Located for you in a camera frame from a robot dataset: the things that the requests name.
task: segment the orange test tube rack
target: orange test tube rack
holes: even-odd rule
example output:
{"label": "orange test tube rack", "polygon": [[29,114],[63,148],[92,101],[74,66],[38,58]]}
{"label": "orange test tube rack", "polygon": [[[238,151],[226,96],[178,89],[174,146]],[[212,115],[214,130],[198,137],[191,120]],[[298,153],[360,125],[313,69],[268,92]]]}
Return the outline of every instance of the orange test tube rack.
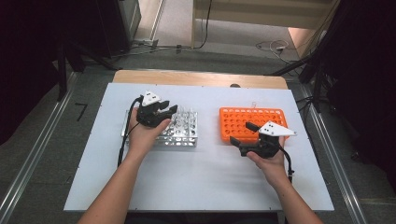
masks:
{"label": "orange test tube rack", "polygon": [[246,128],[246,122],[261,127],[269,120],[288,128],[285,115],[281,109],[221,107],[219,109],[221,140],[229,143],[230,136],[232,136],[243,143],[254,143],[259,138],[259,133],[254,133]]}

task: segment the aluminum rail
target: aluminum rail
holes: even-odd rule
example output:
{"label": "aluminum rail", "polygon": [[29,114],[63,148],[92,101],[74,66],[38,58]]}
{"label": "aluminum rail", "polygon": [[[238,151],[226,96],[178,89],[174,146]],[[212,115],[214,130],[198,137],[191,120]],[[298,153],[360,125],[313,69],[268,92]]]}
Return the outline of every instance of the aluminum rail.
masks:
{"label": "aluminum rail", "polygon": [[[302,92],[304,97],[308,97],[312,95],[311,90],[309,90],[309,87],[307,87],[306,85],[302,85]],[[332,166],[335,179],[337,180],[338,186],[341,190],[341,193],[343,194],[344,200],[346,202],[346,207],[353,220],[353,223],[355,224],[368,223],[361,209],[361,204],[359,202],[359,199],[355,194],[355,190],[353,189],[351,183],[349,182],[347,173],[344,170],[344,166],[341,163],[340,159],[338,158],[337,151],[334,148],[332,139],[329,135],[329,132],[326,129],[321,114],[318,114],[313,106],[310,106],[310,114],[318,130],[320,140],[324,146],[330,165]]]}
{"label": "aluminum rail", "polygon": [[49,119],[47,120],[43,130],[35,141],[35,144],[32,147],[32,150],[26,158],[23,166],[8,187],[6,197],[4,198],[0,206],[0,224],[8,223],[15,206],[17,205],[20,197],[22,196],[23,191],[25,190],[26,185],[30,180],[30,177],[35,170],[35,167],[40,161],[41,155],[43,154],[48,141],[50,140],[50,137],[52,136],[52,133],[55,130],[55,127],[58,124],[58,121],[67,106],[67,103],[69,102],[77,80],[78,74],[73,72],[70,75],[67,83],[69,91],[66,93],[61,102],[56,103],[49,116]]}

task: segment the hand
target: hand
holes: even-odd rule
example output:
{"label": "hand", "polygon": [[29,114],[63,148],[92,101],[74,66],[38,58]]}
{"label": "hand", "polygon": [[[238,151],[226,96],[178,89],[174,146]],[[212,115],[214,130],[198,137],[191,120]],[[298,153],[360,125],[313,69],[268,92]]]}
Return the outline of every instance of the hand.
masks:
{"label": "hand", "polygon": [[165,130],[165,128],[171,122],[170,119],[165,119],[156,128],[146,127],[142,124],[138,124],[136,120],[137,108],[132,110],[131,119],[129,122],[129,151],[128,155],[146,156],[149,150],[152,148],[157,136]]}
{"label": "hand", "polygon": [[[279,137],[279,144],[283,147],[285,144],[285,138]],[[284,154],[279,150],[273,158],[263,159],[255,152],[249,151],[247,156],[252,161],[256,162],[256,165],[262,169],[268,183],[272,187],[281,185],[285,179],[288,180],[288,176],[285,171]]]}

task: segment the white mounting bracket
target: white mounting bracket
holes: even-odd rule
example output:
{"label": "white mounting bracket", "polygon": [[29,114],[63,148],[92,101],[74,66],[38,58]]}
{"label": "white mounting bracket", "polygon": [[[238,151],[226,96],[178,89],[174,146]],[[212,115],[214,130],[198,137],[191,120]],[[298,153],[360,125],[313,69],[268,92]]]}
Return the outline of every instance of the white mounting bracket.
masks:
{"label": "white mounting bracket", "polygon": [[270,136],[292,136],[297,135],[297,132],[292,131],[279,125],[271,120],[266,122],[260,129],[259,133],[263,133]]}
{"label": "white mounting bracket", "polygon": [[155,94],[152,91],[146,91],[145,96],[143,98],[142,106],[152,105],[160,101],[161,101],[161,96]]}

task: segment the white board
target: white board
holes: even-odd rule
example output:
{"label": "white board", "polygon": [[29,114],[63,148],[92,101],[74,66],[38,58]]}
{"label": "white board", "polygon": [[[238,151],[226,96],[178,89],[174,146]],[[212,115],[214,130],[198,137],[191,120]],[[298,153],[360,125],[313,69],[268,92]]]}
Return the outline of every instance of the white board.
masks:
{"label": "white board", "polygon": [[144,159],[130,210],[281,210],[260,169],[237,147],[220,140],[223,106],[282,109],[297,136],[285,144],[295,171],[293,186],[316,211],[333,210],[332,201],[291,91],[110,83],[70,189],[65,211],[85,211],[117,168],[120,132],[132,101],[153,91],[170,106],[198,112],[197,147],[154,147]]}

